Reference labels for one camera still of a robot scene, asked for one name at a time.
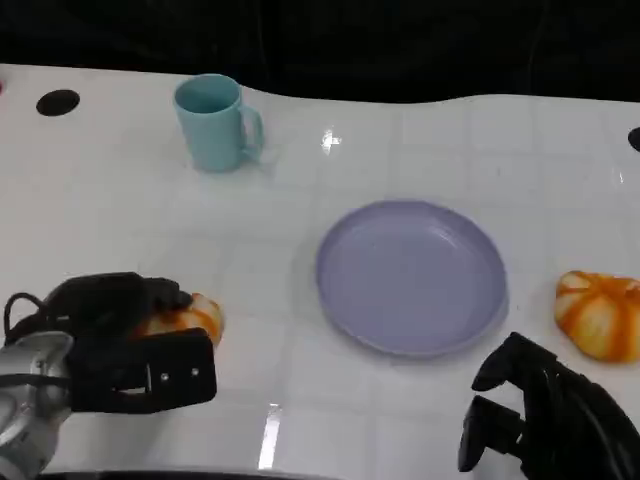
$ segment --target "white table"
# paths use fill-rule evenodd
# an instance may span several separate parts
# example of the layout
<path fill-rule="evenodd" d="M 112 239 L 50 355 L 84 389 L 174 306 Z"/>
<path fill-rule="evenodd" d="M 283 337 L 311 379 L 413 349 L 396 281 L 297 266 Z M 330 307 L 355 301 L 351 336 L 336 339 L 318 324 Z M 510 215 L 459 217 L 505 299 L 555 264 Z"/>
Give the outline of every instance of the white table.
<path fill-rule="evenodd" d="M 640 367 L 586 359 L 552 318 L 568 269 L 640 276 L 640 153 L 626 139 L 640 105 L 503 95 L 380 105 L 245 89 L 274 163 L 215 176 L 190 167 L 171 105 L 180 76 L 0 65 L 0 78 L 0 299 L 136 270 L 211 295 L 228 317 L 213 402 L 76 415 L 51 470 L 519 478 L 498 455 L 475 476 L 456 471 L 471 380 L 513 330 L 600 382 L 640 424 Z M 79 92 L 79 107 L 38 115 L 36 101 L 57 88 Z M 320 238 L 347 211 L 396 197 L 452 207 L 497 242 L 511 308 L 477 347 L 400 361 L 323 319 L 312 278 Z M 491 398 L 521 401 L 508 388 Z"/>

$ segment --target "mug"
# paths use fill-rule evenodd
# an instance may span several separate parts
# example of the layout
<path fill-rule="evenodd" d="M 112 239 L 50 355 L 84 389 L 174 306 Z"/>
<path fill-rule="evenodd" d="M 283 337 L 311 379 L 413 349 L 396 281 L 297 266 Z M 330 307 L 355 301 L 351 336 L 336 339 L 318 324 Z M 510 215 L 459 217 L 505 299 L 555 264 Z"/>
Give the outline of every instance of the mug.
<path fill-rule="evenodd" d="M 196 168 L 227 172 L 260 157 L 262 119 L 242 105 L 240 85 L 232 78 L 217 74 L 190 78 L 178 85 L 173 103 Z M 252 125 L 251 143 L 247 142 L 245 118 Z"/>

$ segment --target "small pumpkin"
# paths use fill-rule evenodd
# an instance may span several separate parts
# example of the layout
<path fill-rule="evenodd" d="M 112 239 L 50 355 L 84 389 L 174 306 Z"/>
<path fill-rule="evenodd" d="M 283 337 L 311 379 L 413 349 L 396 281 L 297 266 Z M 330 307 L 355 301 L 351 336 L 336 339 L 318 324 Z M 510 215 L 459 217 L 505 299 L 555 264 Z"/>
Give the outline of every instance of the small pumpkin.
<path fill-rule="evenodd" d="M 224 316 L 220 306 L 199 293 L 194 293 L 192 298 L 193 302 L 185 310 L 166 312 L 148 319 L 136 331 L 136 336 L 203 328 L 213 346 L 217 347 L 224 330 Z"/>
<path fill-rule="evenodd" d="M 585 354 L 607 362 L 640 359 L 640 282 L 600 273 L 565 273 L 555 319 Z"/>

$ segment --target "black curtain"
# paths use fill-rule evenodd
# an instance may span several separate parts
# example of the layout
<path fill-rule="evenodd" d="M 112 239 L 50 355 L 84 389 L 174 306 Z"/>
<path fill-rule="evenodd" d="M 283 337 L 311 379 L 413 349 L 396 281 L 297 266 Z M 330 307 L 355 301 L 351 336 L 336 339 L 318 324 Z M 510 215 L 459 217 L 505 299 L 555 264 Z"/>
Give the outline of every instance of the black curtain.
<path fill-rule="evenodd" d="M 221 72 L 285 95 L 640 99 L 637 0 L 0 0 L 0 62 Z"/>

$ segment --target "purple plate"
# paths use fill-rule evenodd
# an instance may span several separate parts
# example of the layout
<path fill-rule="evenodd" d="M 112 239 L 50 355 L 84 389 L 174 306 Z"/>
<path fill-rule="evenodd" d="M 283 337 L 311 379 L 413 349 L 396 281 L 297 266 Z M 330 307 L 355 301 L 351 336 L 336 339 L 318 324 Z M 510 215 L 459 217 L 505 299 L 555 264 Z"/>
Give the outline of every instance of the purple plate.
<path fill-rule="evenodd" d="M 316 262 L 325 314 L 387 353 L 431 357 L 504 320 L 500 254 L 471 220 L 421 201 L 378 202 L 327 234 Z"/>

